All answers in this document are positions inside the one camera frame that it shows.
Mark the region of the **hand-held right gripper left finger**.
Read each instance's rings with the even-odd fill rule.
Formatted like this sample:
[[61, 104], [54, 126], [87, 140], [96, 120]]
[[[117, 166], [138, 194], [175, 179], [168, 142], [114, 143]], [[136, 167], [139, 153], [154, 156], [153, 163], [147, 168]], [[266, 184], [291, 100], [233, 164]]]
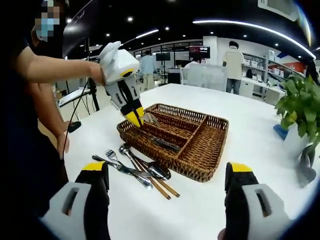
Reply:
[[109, 240], [108, 191], [107, 163], [89, 163], [50, 199], [41, 221], [59, 240]]

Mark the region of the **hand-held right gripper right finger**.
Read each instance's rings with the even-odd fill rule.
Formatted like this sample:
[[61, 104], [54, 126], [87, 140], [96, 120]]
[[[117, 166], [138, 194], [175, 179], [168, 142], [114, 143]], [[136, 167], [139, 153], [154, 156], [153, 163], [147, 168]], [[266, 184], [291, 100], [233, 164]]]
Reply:
[[225, 240], [279, 240], [292, 222], [284, 201], [245, 164], [225, 169]]

